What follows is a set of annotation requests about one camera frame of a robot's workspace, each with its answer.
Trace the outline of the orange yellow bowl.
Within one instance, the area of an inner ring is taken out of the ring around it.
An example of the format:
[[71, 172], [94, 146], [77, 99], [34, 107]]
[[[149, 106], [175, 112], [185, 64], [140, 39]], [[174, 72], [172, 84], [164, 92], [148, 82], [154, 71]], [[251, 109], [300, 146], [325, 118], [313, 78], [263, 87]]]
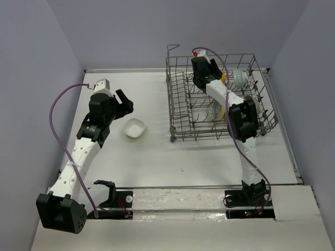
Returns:
[[227, 85], [227, 74], [225, 71], [222, 71], [221, 82], [226, 86]]

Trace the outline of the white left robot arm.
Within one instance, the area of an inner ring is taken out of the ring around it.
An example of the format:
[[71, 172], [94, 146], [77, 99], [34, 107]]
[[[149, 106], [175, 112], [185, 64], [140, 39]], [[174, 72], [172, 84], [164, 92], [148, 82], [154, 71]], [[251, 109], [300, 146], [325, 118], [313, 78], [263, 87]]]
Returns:
[[87, 188], [84, 177], [109, 136], [111, 123], [131, 114], [133, 102], [121, 89], [113, 95], [105, 88], [93, 93], [88, 108], [58, 180], [47, 194], [37, 197], [40, 221], [46, 229], [78, 234], [90, 213], [97, 218], [98, 207], [112, 206], [117, 198], [114, 182], [99, 179]]

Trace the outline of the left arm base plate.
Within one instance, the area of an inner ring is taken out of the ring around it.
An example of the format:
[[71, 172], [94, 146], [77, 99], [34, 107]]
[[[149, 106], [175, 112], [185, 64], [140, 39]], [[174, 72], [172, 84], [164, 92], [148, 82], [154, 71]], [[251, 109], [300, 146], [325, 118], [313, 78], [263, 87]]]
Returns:
[[113, 202], [106, 201], [97, 208], [98, 218], [94, 216], [94, 212], [90, 212], [87, 218], [92, 220], [132, 220], [132, 203], [132, 190], [116, 190]]

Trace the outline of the brown patterned bowl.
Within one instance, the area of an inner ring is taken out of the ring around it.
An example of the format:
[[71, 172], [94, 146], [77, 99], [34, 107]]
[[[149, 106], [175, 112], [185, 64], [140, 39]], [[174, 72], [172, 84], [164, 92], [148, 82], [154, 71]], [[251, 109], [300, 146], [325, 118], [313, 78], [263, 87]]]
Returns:
[[253, 97], [251, 95], [245, 95], [244, 99], [253, 101], [255, 103], [257, 113], [260, 113], [261, 105], [256, 97]]

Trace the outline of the teal green bowl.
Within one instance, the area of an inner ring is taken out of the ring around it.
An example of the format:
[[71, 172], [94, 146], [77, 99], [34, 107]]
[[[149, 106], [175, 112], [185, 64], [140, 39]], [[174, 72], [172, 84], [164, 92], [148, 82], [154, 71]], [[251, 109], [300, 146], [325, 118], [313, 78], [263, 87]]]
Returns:
[[237, 88], [243, 88], [248, 82], [248, 75], [245, 71], [240, 69], [233, 70], [234, 83]]

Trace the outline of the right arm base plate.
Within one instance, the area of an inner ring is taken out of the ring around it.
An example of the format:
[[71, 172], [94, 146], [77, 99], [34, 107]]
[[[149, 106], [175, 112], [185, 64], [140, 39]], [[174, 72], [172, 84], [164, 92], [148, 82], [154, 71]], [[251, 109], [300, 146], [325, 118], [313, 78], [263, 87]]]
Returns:
[[222, 200], [226, 207], [227, 219], [275, 219], [272, 201], [264, 206], [268, 193], [254, 201], [247, 201], [242, 196], [242, 190], [226, 190]]

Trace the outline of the blue yellow patterned bowl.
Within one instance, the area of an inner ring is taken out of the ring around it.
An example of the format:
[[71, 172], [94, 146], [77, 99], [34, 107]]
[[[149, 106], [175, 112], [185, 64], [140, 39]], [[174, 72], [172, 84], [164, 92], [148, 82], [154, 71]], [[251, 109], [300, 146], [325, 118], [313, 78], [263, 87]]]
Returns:
[[223, 121], [226, 116], [226, 109], [218, 102], [212, 102], [209, 106], [211, 121]]

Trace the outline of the white square bowl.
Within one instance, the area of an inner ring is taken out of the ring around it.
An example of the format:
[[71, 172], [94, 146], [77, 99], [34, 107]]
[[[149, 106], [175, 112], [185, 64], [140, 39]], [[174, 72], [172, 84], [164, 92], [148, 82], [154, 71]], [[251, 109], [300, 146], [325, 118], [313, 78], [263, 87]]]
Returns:
[[131, 118], [123, 126], [123, 133], [130, 138], [138, 138], [146, 129], [146, 124], [139, 119]]

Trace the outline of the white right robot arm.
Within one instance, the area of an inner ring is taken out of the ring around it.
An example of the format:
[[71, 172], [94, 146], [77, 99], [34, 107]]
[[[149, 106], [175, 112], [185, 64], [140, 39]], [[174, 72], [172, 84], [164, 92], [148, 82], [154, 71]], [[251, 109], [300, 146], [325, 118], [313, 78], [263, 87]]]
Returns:
[[230, 207], [262, 206], [269, 203], [271, 187], [258, 166], [255, 138], [259, 129], [253, 100], [245, 100], [230, 90], [230, 79], [221, 81], [222, 71], [214, 59], [198, 55], [191, 59], [193, 83], [226, 110], [228, 132], [239, 152], [242, 189], [229, 191]]

